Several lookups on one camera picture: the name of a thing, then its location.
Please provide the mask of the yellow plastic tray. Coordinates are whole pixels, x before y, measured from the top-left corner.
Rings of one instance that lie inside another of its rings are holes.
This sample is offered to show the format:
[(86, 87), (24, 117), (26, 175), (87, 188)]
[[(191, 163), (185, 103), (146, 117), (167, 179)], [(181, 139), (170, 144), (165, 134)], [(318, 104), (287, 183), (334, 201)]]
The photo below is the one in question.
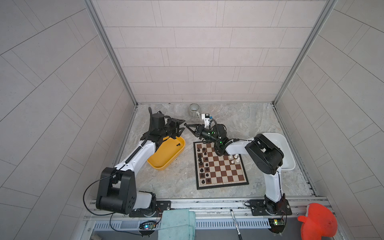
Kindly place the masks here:
[(162, 171), (184, 151), (185, 145), (185, 139), (182, 137), (164, 138), (163, 143), (147, 162), (155, 170)]

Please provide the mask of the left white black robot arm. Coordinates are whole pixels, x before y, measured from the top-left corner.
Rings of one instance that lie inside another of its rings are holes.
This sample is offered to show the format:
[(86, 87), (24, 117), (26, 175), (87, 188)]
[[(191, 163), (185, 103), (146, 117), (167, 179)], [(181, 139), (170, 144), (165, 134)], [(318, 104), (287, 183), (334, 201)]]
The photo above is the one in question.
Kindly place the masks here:
[(106, 215), (120, 213), (130, 214), (135, 209), (151, 210), (150, 206), (156, 195), (150, 192), (137, 191), (136, 174), (144, 163), (154, 155), (164, 142), (164, 138), (176, 139), (184, 131), (180, 125), (185, 120), (175, 119), (162, 112), (153, 113), (149, 108), (150, 125), (135, 150), (113, 168), (105, 168), (98, 183), (96, 209), (108, 211)]

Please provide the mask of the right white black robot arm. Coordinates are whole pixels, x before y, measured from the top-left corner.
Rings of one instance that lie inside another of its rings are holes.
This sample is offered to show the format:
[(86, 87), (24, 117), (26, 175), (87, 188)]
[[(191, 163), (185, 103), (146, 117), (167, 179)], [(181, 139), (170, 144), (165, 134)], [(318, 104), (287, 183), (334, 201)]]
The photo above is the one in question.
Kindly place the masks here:
[(266, 193), (263, 202), (246, 202), (253, 215), (291, 215), (282, 189), (281, 171), (284, 160), (293, 159), (289, 148), (271, 141), (272, 133), (257, 134), (250, 140), (230, 139), (227, 128), (212, 119), (205, 124), (187, 124), (187, 129), (199, 138), (194, 143), (197, 188), (219, 188), (229, 185), (248, 185), (242, 162), (249, 156), (264, 174)]

